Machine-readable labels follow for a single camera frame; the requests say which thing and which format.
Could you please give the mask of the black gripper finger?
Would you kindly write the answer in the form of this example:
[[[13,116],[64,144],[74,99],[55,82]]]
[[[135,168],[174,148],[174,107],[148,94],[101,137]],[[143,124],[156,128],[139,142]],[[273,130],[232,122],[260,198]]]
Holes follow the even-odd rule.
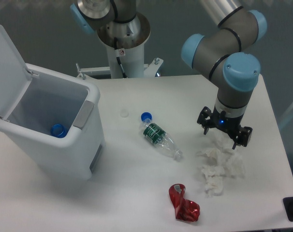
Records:
[[[206,135],[209,129],[213,126],[211,119],[212,115],[212,111],[205,106],[198,116],[197,123],[204,129],[204,135]]]
[[[237,146],[246,147],[250,141],[253,129],[251,127],[239,127],[235,135],[233,136],[233,147],[235,150]]]

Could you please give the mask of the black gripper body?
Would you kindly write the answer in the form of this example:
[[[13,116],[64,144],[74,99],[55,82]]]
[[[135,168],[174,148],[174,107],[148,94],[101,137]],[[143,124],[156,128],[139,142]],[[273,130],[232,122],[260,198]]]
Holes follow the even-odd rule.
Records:
[[[238,117],[228,117],[228,113],[226,111],[222,111],[219,113],[216,108],[214,108],[214,111],[212,112],[212,122],[213,126],[212,128],[216,128],[226,134],[229,135],[231,139],[233,139],[233,136],[241,127],[240,123],[243,118],[243,115]]]

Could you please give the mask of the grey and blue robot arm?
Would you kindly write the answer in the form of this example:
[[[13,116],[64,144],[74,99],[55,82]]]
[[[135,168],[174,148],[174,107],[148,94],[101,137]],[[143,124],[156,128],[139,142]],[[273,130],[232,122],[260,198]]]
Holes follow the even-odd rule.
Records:
[[[190,36],[181,58],[218,88],[214,109],[203,108],[198,117],[205,131],[217,128],[228,134],[234,146],[247,146],[252,128],[242,127],[261,66],[244,50],[267,31],[264,15],[247,11],[237,0],[203,0],[201,5],[218,27],[210,37]],[[78,0],[70,7],[85,33],[96,32],[106,46],[112,78],[146,77],[144,44],[150,35],[148,20],[133,0]]]

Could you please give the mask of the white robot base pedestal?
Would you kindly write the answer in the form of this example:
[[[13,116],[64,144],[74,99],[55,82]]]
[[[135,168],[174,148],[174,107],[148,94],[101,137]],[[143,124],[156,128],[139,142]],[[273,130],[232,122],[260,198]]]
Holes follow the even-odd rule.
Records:
[[[96,32],[106,48],[109,66],[80,68],[76,64],[80,77],[86,79],[87,75],[105,74],[110,74],[112,79],[159,77],[163,59],[154,58],[150,64],[145,64],[144,51],[150,36],[150,24],[141,13],[137,13],[135,18],[127,23],[111,21]]]

